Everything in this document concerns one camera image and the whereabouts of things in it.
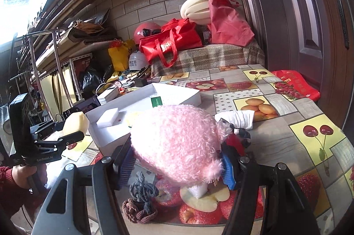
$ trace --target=maroon sleeve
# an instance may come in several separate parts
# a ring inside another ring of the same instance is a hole
[[[19,187],[12,178],[12,169],[0,167],[0,204],[11,218],[31,196],[27,189]]]

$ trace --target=fluffy pink fur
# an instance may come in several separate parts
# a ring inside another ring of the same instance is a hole
[[[203,109],[164,105],[138,116],[131,143],[148,169],[191,187],[220,177],[223,166],[217,151],[230,132]]]

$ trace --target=person's arm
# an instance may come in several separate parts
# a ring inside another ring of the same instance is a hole
[[[9,217],[12,217],[31,197],[27,178],[36,173],[35,166],[0,167],[0,204]],[[39,169],[40,179],[46,182],[46,165]]]

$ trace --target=brown rope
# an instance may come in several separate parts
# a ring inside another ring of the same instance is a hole
[[[157,210],[154,208],[152,214],[144,211],[144,203],[134,202],[133,198],[129,198],[123,202],[123,214],[131,223],[146,224],[157,216]]]

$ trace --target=yellow bag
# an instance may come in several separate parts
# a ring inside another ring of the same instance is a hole
[[[129,39],[125,42],[114,40],[108,48],[113,69],[115,71],[125,71],[129,68],[129,56],[136,50],[134,40]]]

